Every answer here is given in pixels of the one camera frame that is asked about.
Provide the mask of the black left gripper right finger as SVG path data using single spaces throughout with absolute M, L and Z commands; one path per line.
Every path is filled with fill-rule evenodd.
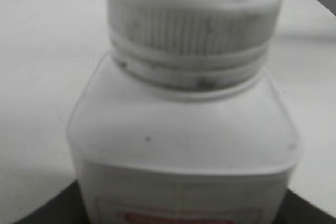
M 335 224 L 335 217 L 288 189 L 278 212 L 278 223 Z

